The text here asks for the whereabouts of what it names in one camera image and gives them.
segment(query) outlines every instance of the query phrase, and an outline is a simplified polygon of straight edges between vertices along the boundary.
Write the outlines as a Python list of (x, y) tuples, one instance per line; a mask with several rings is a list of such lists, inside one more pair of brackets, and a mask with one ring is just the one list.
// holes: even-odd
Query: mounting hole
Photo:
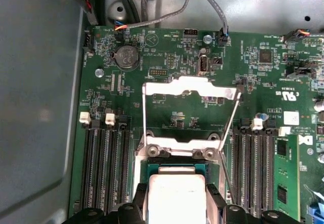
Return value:
[(124, 10), (124, 9), (123, 9), (122, 6), (118, 6), (118, 7), (117, 7), (117, 11), (118, 11), (118, 12), (122, 12), (123, 10)]

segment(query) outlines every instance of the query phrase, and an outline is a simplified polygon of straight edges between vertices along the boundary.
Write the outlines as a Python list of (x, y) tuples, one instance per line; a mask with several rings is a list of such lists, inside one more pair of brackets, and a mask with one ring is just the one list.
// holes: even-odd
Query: memory chip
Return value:
[(260, 50), (259, 63), (272, 63), (272, 51), (269, 49)]
[(278, 200), (280, 200), (281, 202), (283, 202), (284, 204), (287, 203), (287, 190), (284, 189), (281, 186), (278, 186)]
[(287, 142), (285, 140), (278, 140), (277, 142), (277, 154), (281, 156), (287, 155)]

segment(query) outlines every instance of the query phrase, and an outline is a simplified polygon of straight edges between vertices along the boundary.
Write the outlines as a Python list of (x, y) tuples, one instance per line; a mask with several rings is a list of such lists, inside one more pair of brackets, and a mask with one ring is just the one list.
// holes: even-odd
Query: connector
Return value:
[(252, 119), (252, 123), (250, 125), (252, 130), (262, 130), (263, 129), (263, 120), (262, 119)]
[(288, 134), (290, 134), (291, 129), (292, 129), (291, 127), (286, 127), (286, 126), (280, 127), (279, 132), (278, 132), (278, 136), (280, 136), (280, 137), (287, 136)]
[(106, 114), (105, 124), (109, 126), (114, 126), (116, 123), (116, 116), (115, 114)]
[(89, 30), (85, 30), (85, 41), (83, 44), (83, 49), (86, 53), (93, 54), (95, 52), (94, 48), (94, 36)]
[(290, 43), (297, 43), (304, 38), (308, 37), (310, 35), (310, 32), (308, 29), (297, 29), (289, 32), (288, 34), (284, 35), (282, 38), (282, 41), (284, 43), (290, 42)]
[(228, 40), (228, 30), (227, 33), (225, 34), (223, 31), (223, 28), (220, 29), (218, 32), (218, 47), (225, 47), (227, 44)]
[(82, 124), (90, 125), (91, 123), (90, 113), (87, 111), (82, 111), (80, 113), (79, 122)]

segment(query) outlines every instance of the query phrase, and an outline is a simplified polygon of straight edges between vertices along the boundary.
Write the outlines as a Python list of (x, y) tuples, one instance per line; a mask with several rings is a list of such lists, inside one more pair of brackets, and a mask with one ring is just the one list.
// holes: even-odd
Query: black memory slot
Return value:
[(265, 211), (267, 209), (267, 184), (268, 184), (268, 169), (267, 169), (267, 136), (262, 137), (262, 144), (261, 144), (261, 208), (262, 211)]
[(83, 183), (81, 204), (83, 208), (95, 207), (97, 194), (97, 161), (98, 146), (101, 132), (98, 129), (86, 131)]
[(245, 209), (249, 208), (249, 198), (250, 198), (250, 150), (251, 142), (247, 135), (243, 135), (242, 138), (242, 198), (241, 206)]
[(106, 181), (106, 196), (105, 196), (105, 208), (104, 212), (106, 214), (112, 211), (115, 205), (114, 192), (116, 189), (116, 155), (117, 155), (117, 132), (109, 131), (108, 139), (108, 179)]
[(274, 145), (273, 145), (273, 137), (266, 136), (266, 179), (267, 179), (267, 188), (266, 188), (266, 206), (264, 210), (272, 210), (273, 209), (273, 158), (274, 158)]
[(254, 163), (253, 163), (253, 207), (252, 214), (256, 217), (260, 217), (262, 213), (261, 209), (261, 163), (262, 163), (262, 137), (259, 135), (252, 136), (254, 143)]
[(232, 185), (233, 185), (233, 191), (234, 191), (234, 196), (236, 199), (236, 203), (239, 203), (239, 183), (237, 176), (240, 174), (239, 173), (239, 167), (238, 167), (238, 155), (239, 155), (239, 146), (241, 142), (241, 135), (234, 135), (234, 141), (233, 141), (233, 146), (232, 146)]
[(85, 136), (85, 152), (84, 152), (84, 161), (83, 161), (83, 168), (82, 168), (82, 185), (81, 185), (81, 201), (80, 206), (81, 209), (86, 208), (87, 201), (86, 201), (86, 193), (88, 192), (88, 176), (87, 176), (87, 165), (88, 165), (88, 151), (89, 151), (89, 142), (90, 142), (90, 135), (91, 131), (86, 130)]
[(106, 198), (106, 180), (107, 180), (107, 158), (108, 158), (108, 138), (109, 133), (106, 130), (101, 130), (101, 139), (99, 146), (99, 159), (98, 159), (98, 179), (97, 179), (97, 196), (96, 208), (105, 208)]
[(121, 128), (121, 163), (120, 163), (120, 177), (119, 177), (119, 203), (127, 201), (127, 181), (128, 181), (128, 164), (130, 151), (130, 132), (125, 127)]

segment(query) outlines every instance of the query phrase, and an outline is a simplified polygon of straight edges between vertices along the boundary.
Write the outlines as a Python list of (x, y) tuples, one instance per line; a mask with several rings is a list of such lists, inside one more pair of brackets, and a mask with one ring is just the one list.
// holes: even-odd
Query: white sticker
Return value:
[(313, 136), (311, 136), (311, 135), (306, 135), (306, 136), (298, 135), (298, 144), (313, 145)]
[(299, 112), (297, 111), (284, 111), (283, 123), (285, 125), (299, 125)]

